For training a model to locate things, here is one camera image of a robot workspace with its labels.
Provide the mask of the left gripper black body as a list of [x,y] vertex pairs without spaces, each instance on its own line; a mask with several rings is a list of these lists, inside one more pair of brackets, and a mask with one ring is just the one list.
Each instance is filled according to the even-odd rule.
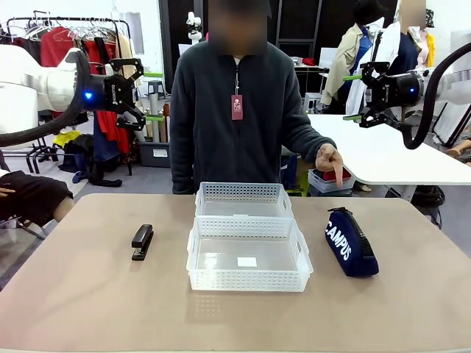
[[135,108],[135,84],[120,74],[91,74],[82,97],[86,110],[126,112]]

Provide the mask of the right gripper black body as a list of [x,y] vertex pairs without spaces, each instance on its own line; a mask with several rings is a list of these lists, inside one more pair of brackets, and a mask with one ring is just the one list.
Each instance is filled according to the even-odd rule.
[[366,105],[371,109],[413,107],[423,95],[423,81],[416,72],[394,76],[381,74],[367,83]]

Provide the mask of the person's left hand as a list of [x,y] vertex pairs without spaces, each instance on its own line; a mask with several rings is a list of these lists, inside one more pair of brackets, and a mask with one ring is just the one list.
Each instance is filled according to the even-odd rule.
[[343,185],[343,159],[332,144],[325,143],[320,146],[316,155],[315,167],[322,172],[333,171],[337,186],[340,188]]

